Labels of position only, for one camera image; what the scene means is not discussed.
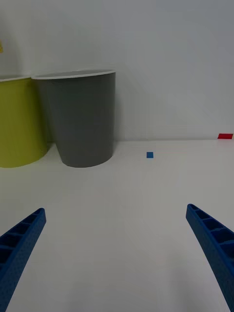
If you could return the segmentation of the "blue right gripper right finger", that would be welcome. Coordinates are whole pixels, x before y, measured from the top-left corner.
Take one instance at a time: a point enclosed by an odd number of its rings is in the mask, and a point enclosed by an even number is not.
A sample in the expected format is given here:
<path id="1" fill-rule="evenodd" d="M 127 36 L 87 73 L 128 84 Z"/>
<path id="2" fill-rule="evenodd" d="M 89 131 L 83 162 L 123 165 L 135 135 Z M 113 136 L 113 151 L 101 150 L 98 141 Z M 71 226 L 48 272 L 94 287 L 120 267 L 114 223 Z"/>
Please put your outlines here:
<path id="1" fill-rule="evenodd" d="M 225 301 L 234 310 L 234 233 L 193 204 L 186 219 L 219 284 Z"/>

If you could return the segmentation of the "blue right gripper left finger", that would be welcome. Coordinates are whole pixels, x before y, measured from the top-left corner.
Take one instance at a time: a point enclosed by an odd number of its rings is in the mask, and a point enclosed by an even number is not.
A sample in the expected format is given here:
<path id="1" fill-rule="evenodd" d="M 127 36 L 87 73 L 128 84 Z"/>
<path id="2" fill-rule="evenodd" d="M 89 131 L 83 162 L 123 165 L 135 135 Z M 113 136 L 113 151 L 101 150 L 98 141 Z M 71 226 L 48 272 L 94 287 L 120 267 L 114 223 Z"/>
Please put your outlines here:
<path id="1" fill-rule="evenodd" d="M 0 237 L 0 311 L 7 310 L 45 224 L 45 209 L 39 208 Z"/>

